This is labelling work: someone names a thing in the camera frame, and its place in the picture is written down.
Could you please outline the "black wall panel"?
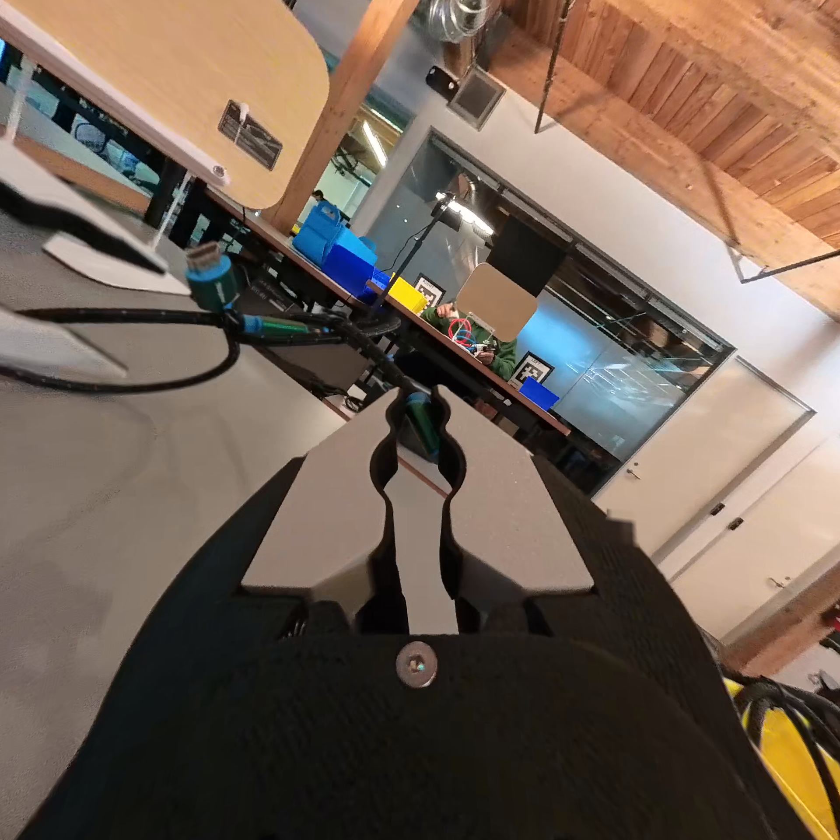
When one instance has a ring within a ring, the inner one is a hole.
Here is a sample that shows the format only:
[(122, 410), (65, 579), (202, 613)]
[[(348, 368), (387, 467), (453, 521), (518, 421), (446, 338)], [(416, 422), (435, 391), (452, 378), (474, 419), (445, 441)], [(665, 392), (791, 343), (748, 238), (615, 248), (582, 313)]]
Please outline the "black wall panel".
[(571, 244), (514, 215), (494, 234), (488, 265), (537, 298), (563, 264)]

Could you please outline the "blue bag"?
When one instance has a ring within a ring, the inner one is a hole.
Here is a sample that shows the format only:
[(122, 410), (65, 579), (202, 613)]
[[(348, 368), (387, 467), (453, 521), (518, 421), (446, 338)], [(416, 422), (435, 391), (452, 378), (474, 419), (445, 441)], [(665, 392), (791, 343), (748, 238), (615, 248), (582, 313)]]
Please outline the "blue bag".
[(322, 200), (311, 209), (291, 239), (291, 246), (320, 268), (343, 229), (344, 219), (339, 208)]

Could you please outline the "wooden stand board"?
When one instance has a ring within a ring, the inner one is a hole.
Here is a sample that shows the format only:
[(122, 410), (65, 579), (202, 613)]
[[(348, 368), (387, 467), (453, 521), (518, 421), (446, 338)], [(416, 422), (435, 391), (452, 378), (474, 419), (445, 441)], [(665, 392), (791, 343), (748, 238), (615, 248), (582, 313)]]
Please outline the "wooden stand board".
[[(319, 46), (282, 2), (2, 2), (2, 36), (251, 209), (282, 198), (329, 95)], [(274, 171), (217, 130), (229, 99), (283, 143)]]

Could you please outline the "small blue bin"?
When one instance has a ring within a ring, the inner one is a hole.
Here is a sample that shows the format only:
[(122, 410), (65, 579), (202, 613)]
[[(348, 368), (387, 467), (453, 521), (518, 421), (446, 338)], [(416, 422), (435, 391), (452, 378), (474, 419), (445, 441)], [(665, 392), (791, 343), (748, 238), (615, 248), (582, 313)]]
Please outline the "small blue bin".
[(523, 380), (519, 393), (525, 400), (546, 413), (560, 401), (557, 394), (531, 376)]

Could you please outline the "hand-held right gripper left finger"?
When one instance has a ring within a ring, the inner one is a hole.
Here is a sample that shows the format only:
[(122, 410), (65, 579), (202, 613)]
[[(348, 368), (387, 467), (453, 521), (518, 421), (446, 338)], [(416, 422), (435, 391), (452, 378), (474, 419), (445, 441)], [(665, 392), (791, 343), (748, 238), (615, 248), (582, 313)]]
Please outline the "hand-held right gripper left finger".
[(374, 593), (371, 556), (385, 532), (386, 504), (371, 462), (391, 432), (391, 390), (304, 458), (242, 580), (252, 594), (300, 595), (362, 606)]

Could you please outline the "small yellow bin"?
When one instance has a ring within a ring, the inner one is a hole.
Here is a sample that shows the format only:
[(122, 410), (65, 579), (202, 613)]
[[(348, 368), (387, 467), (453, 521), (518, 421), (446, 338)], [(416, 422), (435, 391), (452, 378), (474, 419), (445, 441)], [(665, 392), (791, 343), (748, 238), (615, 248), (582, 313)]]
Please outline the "small yellow bin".
[(428, 307), (426, 296), (399, 276), (392, 278), (393, 283), (388, 290), (387, 299), (399, 303), (404, 309), (416, 314), (422, 314)]

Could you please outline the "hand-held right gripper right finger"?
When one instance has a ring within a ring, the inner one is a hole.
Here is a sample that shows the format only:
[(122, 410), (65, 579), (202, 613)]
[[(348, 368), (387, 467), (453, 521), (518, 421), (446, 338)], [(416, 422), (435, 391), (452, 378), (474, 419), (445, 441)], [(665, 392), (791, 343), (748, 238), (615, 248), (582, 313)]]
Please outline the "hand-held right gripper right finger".
[(491, 610), (592, 591), (592, 575), (529, 451), (444, 386), (434, 392), (434, 409), (437, 467), (450, 487), (439, 551), (449, 596)]

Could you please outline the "glass partition window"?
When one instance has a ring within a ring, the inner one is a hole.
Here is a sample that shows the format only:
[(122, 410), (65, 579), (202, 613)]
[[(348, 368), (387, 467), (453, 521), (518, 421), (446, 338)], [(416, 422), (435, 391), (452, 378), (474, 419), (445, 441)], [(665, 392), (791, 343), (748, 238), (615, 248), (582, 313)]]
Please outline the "glass partition window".
[[(571, 431), (571, 458), (580, 464), (569, 472), (581, 473), (584, 488), (598, 488), (728, 359), (732, 346), (435, 131), (423, 138), (367, 233), (383, 270), (404, 259), (406, 240), (430, 221), (446, 192), (495, 233), (514, 215), (570, 243), (519, 333), (515, 364), (530, 351), (554, 365), (543, 385), (560, 397), (549, 413)], [(445, 289), (442, 303), (453, 302), (486, 263), (491, 242), (467, 225), (456, 232), (439, 224), (403, 277), (414, 287), (423, 273)]]

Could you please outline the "long brown-edged table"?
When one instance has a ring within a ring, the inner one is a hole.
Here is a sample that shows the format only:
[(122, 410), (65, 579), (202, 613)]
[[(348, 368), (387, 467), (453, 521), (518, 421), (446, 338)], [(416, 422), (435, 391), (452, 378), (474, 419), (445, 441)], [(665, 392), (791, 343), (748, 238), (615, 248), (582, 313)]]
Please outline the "long brown-edged table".
[[(299, 266), (341, 302), (362, 312), (369, 309), (364, 301), (349, 294), (293, 248), (288, 236), (281, 234), (260, 217), (213, 187), (207, 186), (205, 192), (210, 201), (243, 223), (265, 246)], [(386, 297), (384, 304), (396, 312), (401, 319), (402, 334), (405, 335), (406, 343), (414, 341), (422, 346), (426, 352), (435, 357), (441, 366), (452, 375), (456, 375), (481, 399), (492, 404), (500, 414), (528, 431), (533, 427), (550, 427), (563, 436), (571, 433), (570, 429), (556, 416), (544, 411), (523, 396), (489, 367), (450, 340), (446, 334), (437, 331), (431, 324), (404, 307), (401, 302), (392, 297)]]

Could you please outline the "wooden post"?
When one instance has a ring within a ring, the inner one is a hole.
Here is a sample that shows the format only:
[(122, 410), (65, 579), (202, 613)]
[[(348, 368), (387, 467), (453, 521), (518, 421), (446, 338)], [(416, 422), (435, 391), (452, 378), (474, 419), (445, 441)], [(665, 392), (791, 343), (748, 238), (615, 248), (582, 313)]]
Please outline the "wooden post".
[(372, 1), (330, 75), (327, 103), (286, 191), (262, 218), (288, 235), (299, 213), (351, 126), (417, 5), (416, 1)]

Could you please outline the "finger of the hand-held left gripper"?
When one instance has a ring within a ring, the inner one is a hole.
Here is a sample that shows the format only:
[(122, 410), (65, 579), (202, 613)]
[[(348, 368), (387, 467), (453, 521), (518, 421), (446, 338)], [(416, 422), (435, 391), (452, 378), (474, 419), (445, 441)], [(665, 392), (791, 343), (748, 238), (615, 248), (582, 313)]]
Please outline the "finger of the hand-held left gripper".
[(74, 238), (101, 256), (163, 275), (149, 247), (14, 144), (1, 142), (1, 210), (21, 224)]
[(6, 307), (1, 307), (1, 369), (8, 379), (77, 375), (96, 382), (122, 380), (129, 372), (118, 358), (72, 329)]

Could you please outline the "silver air duct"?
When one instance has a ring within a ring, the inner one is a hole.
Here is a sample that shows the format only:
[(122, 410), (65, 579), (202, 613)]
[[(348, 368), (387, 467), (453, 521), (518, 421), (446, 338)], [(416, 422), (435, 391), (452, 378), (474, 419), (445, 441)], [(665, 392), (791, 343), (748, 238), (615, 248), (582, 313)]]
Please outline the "silver air duct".
[(409, 25), (432, 42), (458, 45), (485, 37), (501, 7), (501, 1), (420, 1)]

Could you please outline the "large yellow storage bin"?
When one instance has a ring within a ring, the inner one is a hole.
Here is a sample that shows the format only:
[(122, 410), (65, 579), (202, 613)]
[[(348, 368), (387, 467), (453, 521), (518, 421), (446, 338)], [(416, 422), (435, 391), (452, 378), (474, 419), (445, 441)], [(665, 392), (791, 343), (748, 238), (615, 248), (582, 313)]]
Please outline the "large yellow storage bin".
[(725, 674), (745, 735), (814, 838), (838, 839), (839, 709), (766, 677)]

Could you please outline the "wall vent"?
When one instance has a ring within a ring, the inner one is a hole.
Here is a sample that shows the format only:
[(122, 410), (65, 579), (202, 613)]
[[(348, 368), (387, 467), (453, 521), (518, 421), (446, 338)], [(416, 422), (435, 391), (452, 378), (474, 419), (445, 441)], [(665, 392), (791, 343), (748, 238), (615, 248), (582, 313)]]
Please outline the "wall vent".
[(493, 76), (472, 66), (458, 82), (447, 108), (472, 129), (482, 131), (507, 89)]

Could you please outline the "black box under table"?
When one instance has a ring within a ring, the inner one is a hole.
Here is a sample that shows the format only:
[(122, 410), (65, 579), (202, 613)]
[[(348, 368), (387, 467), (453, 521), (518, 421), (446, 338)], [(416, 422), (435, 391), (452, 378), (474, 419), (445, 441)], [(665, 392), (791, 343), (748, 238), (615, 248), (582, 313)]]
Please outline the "black box under table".
[[(303, 312), (296, 301), (273, 291), (262, 281), (240, 293), (238, 309), (244, 314), (285, 318), (292, 313)], [(323, 346), (301, 346), (291, 348), (257, 348), (257, 352), (290, 377), (312, 390), (313, 378), (317, 377), (327, 385), (349, 390), (368, 369), (369, 362), (361, 352), (347, 344), (325, 344)]]

